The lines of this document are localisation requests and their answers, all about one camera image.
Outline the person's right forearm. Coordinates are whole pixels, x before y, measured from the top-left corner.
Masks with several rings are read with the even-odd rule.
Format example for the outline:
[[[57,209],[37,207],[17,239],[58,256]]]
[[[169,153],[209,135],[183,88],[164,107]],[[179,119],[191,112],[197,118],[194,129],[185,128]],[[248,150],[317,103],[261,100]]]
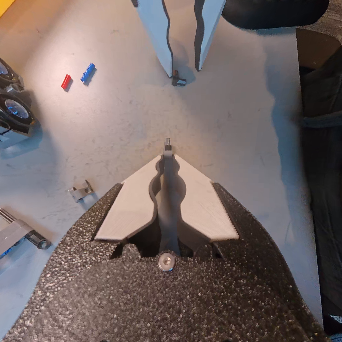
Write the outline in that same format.
[[[227,0],[222,17],[244,29],[306,26],[326,12],[329,0]]]

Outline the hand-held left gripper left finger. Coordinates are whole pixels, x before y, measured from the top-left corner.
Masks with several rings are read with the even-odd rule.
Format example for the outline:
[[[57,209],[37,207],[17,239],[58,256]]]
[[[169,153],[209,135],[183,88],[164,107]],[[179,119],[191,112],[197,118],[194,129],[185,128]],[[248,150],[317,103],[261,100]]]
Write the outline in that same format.
[[[122,182],[94,239],[121,242],[150,225],[157,216],[164,157],[156,156]]]

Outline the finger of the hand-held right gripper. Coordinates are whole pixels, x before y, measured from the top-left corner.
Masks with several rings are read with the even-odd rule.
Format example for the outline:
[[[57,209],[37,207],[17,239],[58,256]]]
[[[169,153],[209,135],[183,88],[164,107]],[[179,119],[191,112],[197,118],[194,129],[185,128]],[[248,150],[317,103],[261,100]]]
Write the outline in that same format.
[[[195,0],[196,33],[194,52],[197,71],[200,71],[203,67],[225,3],[225,0]]]
[[[161,66],[173,75],[173,52],[169,43],[170,18],[164,0],[138,0],[137,12],[148,33]]]

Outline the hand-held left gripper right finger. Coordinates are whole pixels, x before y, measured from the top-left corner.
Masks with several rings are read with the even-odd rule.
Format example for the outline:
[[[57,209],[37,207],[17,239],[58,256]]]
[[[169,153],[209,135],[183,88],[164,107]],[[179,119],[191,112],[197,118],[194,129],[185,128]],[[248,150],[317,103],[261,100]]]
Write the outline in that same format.
[[[185,184],[180,205],[182,221],[209,241],[239,239],[212,180],[178,155],[174,157],[179,165],[177,175]]]

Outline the grey desk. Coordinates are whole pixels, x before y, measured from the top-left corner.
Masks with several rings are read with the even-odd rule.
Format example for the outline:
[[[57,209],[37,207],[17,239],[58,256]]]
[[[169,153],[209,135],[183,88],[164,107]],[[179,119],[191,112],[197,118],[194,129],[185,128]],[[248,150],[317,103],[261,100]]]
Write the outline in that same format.
[[[131,1],[15,1],[1,17],[1,58],[23,77],[40,123],[1,154],[1,207],[53,243],[40,251],[24,241],[2,261],[1,338],[68,229],[161,153],[165,138],[261,222],[322,323],[296,29],[248,31],[220,18],[197,72],[194,1],[165,4],[185,87],[171,85]],[[90,63],[96,69],[82,83]],[[68,190],[85,179],[95,193],[75,203]]]

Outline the black pin connector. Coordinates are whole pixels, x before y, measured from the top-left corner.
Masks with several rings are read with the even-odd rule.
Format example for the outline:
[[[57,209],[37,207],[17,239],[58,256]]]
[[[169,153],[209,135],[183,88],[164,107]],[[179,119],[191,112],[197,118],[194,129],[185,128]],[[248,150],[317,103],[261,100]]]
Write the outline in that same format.
[[[12,223],[14,220],[17,220],[14,216],[12,216],[3,208],[0,209],[0,215],[1,218],[7,221],[7,223],[9,224]],[[29,242],[34,244],[38,249],[46,250],[51,246],[51,242],[34,229],[23,238],[27,239]]]

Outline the blue axle pin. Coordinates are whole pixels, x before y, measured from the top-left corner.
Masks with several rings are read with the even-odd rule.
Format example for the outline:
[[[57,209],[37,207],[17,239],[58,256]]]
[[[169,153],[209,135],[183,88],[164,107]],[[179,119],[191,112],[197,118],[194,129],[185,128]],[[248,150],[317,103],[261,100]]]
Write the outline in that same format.
[[[81,82],[82,83],[88,82],[91,76],[93,75],[95,69],[96,69],[95,65],[93,63],[90,63],[80,79]]]

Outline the grey toy robot head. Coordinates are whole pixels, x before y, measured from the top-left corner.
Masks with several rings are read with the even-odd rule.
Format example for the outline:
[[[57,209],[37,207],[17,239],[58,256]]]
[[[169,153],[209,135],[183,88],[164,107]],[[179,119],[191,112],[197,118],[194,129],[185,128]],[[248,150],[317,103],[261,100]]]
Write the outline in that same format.
[[[0,148],[5,150],[31,139],[37,119],[23,78],[0,59]]]

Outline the grey forked clip piece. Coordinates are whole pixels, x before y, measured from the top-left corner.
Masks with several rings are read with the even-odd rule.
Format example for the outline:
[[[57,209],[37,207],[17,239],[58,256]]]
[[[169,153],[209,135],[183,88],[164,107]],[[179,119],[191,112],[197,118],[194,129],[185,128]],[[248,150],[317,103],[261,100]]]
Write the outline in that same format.
[[[93,195],[94,189],[90,182],[85,179],[85,186],[82,188],[75,188],[74,186],[68,190],[68,193],[72,196],[75,203],[79,203],[83,198],[89,195]]]

